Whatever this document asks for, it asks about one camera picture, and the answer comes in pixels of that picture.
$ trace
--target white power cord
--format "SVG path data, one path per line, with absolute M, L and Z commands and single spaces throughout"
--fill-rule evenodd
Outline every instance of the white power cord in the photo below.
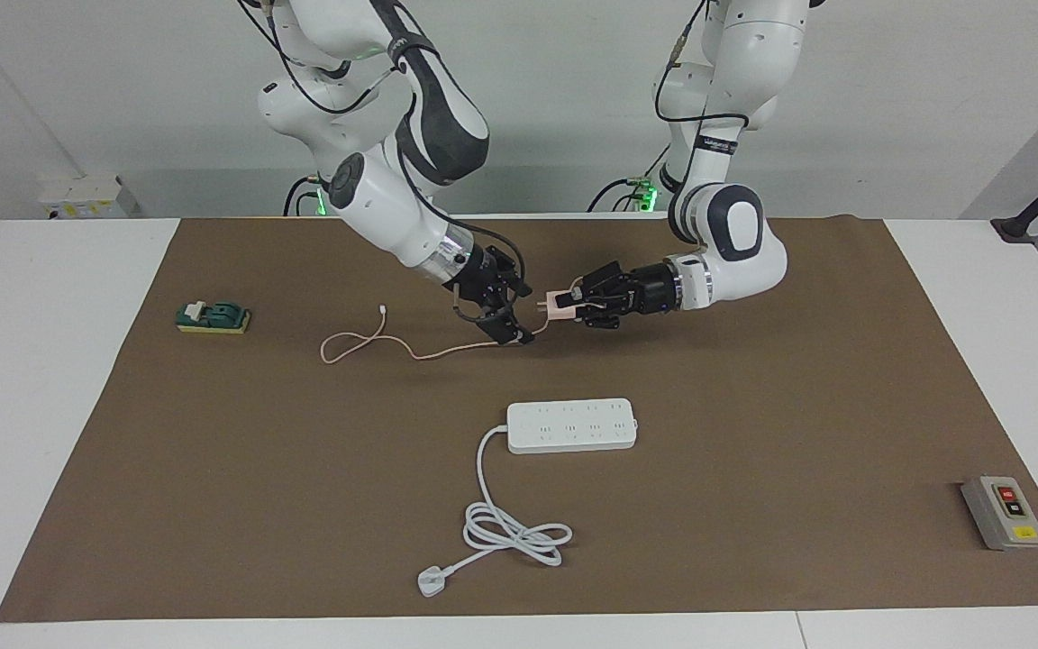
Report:
M 420 356 L 420 354 L 415 353 L 415 350 L 412 349 L 411 346 L 407 344 L 407 341 L 404 341 L 399 336 L 388 336 L 385 333 L 383 333 L 383 330 L 386 329 L 386 304 L 379 304 L 379 315 L 380 315 L 379 328 L 375 329 L 375 332 L 372 333 L 371 336 L 364 336 L 362 335 L 362 333 L 357 333 L 355 331 L 339 331 L 338 333 L 333 333 L 333 335 L 326 337 L 326 340 L 323 341 L 322 344 L 318 346 L 318 356 L 327 366 L 334 366 L 335 362 L 338 362 L 343 360 L 343 358 L 351 356 L 352 353 L 363 349 L 364 346 L 371 345 L 375 341 L 392 341 L 395 342 L 395 344 L 403 345 L 403 348 L 407 350 L 407 353 L 411 354 L 411 358 L 415 358 L 415 360 L 435 360 L 436 358 L 443 358 L 448 353 L 455 353 L 457 351 L 464 351 L 468 349 L 499 348 L 499 346 L 519 345 L 519 341 L 512 341 L 510 342 L 510 344 L 507 345 L 498 345 L 494 344 L 494 342 L 490 342 L 490 344 L 458 345 L 454 346 L 454 348 L 448 348 L 443 351 L 437 351 L 436 353 L 421 354 Z M 544 322 L 543 327 L 540 327 L 539 329 L 536 329 L 535 331 L 531 332 L 532 335 L 536 336 L 540 335 L 540 333 L 543 333 L 545 330 L 547 330 L 549 325 L 551 325 L 550 320 Z M 350 349 L 340 352 L 334 358 L 326 357 L 326 346 L 329 345 L 331 341 L 338 339 L 358 339 L 358 344 L 352 346 L 352 348 Z
M 532 528 L 524 526 L 514 516 L 503 512 L 487 491 L 487 478 L 483 477 L 483 451 L 495 433 L 508 432 L 507 427 L 494 427 L 479 442 L 479 453 L 474 456 L 474 469 L 479 474 L 479 489 L 483 492 L 481 503 L 467 506 L 462 524 L 462 539 L 476 553 L 446 568 L 432 566 L 419 572 L 419 592 L 424 597 L 440 594 L 446 586 L 446 578 L 467 564 L 477 562 L 495 550 L 519 550 L 544 566 L 556 567 L 564 563 L 559 546 L 571 541 L 574 533 L 563 522 L 544 522 Z M 548 533 L 562 533 L 552 537 Z

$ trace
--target power strip socket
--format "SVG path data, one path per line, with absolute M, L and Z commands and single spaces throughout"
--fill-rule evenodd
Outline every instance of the power strip socket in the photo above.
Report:
M 511 453 L 569 453 L 631 448 L 638 423 L 626 399 L 540 401 L 508 407 Z

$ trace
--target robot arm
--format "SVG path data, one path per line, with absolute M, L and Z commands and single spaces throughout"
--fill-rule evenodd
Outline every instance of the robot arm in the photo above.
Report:
M 276 0 L 271 10 L 269 20 L 285 21 L 284 43 L 308 46 L 290 55 L 294 81 L 280 78 L 264 87 L 260 108 L 272 128 L 311 148 L 338 216 L 404 266 L 443 283 L 457 300 L 477 304 L 477 316 L 466 316 L 458 301 L 454 310 L 499 345 L 531 341 L 514 313 L 515 301 L 530 293 L 522 260 L 479 246 L 472 226 L 428 199 L 485 163 L 489 132 L 415 18 L 399 0 Z M 392 134 L 366 147 L 334 119 L 365 106 L 374 92 L 359 92 L 326 70 L 381 52 L 407 77 L 412 103 Z M 301 53 L 305 58 L 297 58 Z
M 707 1 L 692 23 L 705 7 Z M 674 194 L 667 221 L 676 238 L 696 248 L 631 271 L 609 263 L 558 297 L 558 306 L 576 306 L 590 327 L 613 329 L 630 313 L 705 308 L 783 279 L 787 250 L 767 225 L 759 196 L 726 178 L 739 134 L 766 121 L 795 71 L 808 8 L 809 0 L 710 1 L 703 49 L 711 65 L 677 64 L 688 24 L 655 100 L 673 131 L 671 157 L 660 169 Z

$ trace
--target brown mat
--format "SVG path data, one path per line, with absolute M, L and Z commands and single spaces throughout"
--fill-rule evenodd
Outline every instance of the brown mat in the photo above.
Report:
M 540 291 L 681 248 L 663 222 L 495 225 Z M 775 231 L 788 278 L 740 303 L 325 367 L 318 341 L 371 331 L 379 301 L 420 350 L 477 330 L 340 222 L 183 222 L 0 621 L 1038 604 L 1038 550 L 985 550 L 955 483 L 1012 475 L 1037 514 L 1038 488 L 890 234 Z M 194 299 L 247 304 L 250 331 L 177 332 Z M 469 553 L 474 448 L 508 404 L 612 396 L 631 451 L 488 449 L 500 505 L 576 530 L 564 567 L 499 551 L 421 597 Z

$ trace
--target gray switch box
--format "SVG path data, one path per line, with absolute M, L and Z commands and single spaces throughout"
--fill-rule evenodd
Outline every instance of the gray switch box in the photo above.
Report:
M 992 550 L 1038 545 L 1038 521 L 1014 478 L 981 476 L 960 486 L 984 543 Z

